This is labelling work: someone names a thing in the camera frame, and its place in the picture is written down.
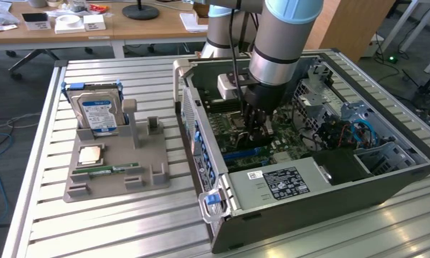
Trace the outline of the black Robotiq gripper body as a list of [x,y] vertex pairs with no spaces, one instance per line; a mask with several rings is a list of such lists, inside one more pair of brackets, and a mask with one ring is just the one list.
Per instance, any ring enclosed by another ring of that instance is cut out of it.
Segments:
[[282,101],[284,89],[284,84],[250,84],[243,94],[245,101],[254,109],[273,113]]

